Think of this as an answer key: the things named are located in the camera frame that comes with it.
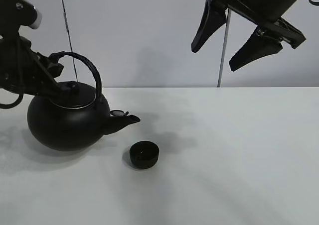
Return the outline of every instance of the small black bowl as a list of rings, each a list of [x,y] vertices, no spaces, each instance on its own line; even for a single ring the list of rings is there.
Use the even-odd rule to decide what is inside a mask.
[[[150,141],[140,141],[130,148],[132,164],[139,169],[153,167],[159,159],[160,149]]]

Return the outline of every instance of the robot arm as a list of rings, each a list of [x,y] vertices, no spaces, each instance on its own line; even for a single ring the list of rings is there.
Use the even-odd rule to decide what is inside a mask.
[[[0,18],[11,25],[40,27],[42,14],[26,0],[0,0]]]
[[[301,31],[281,16],[297,0],[206,0],[203,18],[192,43],[197,52],[209,37],[227,21],[229,8],[257,25],[245,45],[230,60],[230,68],[236,71],[259,58],[279,53],[285,41],[296,49],[306,38]]]

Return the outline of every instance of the screw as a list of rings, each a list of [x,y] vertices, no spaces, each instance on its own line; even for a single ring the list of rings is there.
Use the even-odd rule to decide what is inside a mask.
[[[16,4],[15,4],[15,6],[16,6],[16,8],[17,9],[23,9],[23,4],[21,4],[21,3],[19,3],[19,2],[17,2]]]
[[[259,29],[257,30],[257,35],[258,35],[258,36],[262,36],[262,35],[264,35],[264,34],[265,34],[265,31],[262,30],[261,28],[259,28]]]

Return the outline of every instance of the kettle body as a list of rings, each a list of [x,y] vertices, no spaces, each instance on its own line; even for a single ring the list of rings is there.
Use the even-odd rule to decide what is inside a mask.
[[[74,82],[60,84],[75,85]],[[31,101],[27,112],[28,126],[43,145],[59,151],[80,150],[105,134],[140,121],[137,116],[127,113],[111,116],[109,104],[102,94],[95,100],[95,88],[83,83],[78,85],[77,93],[67,102],[37,96]]]

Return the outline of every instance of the black kettle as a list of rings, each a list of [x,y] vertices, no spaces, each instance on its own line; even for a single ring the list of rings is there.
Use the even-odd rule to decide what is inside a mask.
[[[62,56],[64,54],[54,54],[50,59]],[[58,85],[68,92],[67,96],[54,99],[35,96],[29,105],[29,129],[40,143],[49,148],[59,151],[84,149],[103,135],[115,133],[141,121],[128,112],[110,111],[102,95],[99,72],[90,61],[85,64],[94,76],[96,89],[79,82],[59,82]]]

